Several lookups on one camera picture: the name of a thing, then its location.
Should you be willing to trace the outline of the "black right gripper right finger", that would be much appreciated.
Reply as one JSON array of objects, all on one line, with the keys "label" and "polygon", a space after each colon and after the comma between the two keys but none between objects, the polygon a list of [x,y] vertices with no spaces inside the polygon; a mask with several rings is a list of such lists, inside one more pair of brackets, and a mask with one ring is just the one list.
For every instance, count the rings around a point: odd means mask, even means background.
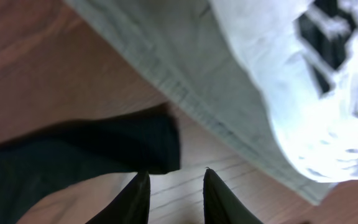
[{"label": "black right gripper right finger", "polygon": [[203,179],[203,206],[205,224],[263,224],[209,167]]}]

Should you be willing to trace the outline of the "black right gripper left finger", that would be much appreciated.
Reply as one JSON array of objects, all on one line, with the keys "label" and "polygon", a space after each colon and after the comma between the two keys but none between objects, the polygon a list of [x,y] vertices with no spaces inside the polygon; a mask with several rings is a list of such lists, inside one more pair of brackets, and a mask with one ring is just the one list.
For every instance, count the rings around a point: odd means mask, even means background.
[{"label": "black right gripper left finger", "polygon": [[150,177],[140,172],[86,224],[148,224],[149,209]]}]

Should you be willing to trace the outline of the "black leggings red waistband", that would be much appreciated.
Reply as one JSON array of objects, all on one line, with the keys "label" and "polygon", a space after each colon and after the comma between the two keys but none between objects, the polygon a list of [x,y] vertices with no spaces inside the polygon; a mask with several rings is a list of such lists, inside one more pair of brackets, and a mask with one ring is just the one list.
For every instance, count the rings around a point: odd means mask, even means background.
[{"label": "black leggings red waistband", "polygon": [[54,124],[0,143],[0,223],[15,223],[45,196],[100,175],[179,168],[177,123],[162,105]]}]

